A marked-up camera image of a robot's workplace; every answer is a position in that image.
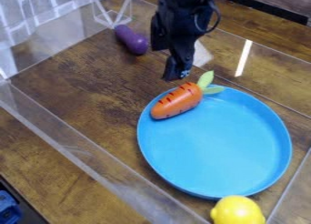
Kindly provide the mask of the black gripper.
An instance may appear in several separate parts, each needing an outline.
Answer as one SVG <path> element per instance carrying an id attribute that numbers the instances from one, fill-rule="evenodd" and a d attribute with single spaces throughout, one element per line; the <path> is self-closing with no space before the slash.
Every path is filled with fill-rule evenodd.
<path id="1" fill-rule="evenodd" d="M 216 28 L 220 19 L 213 0 L 157 0 L 151 20 L 151 46 L 155 51 L 169 49 L 161 76 L 165 81 L 189 75 L 195 42 Z"/>

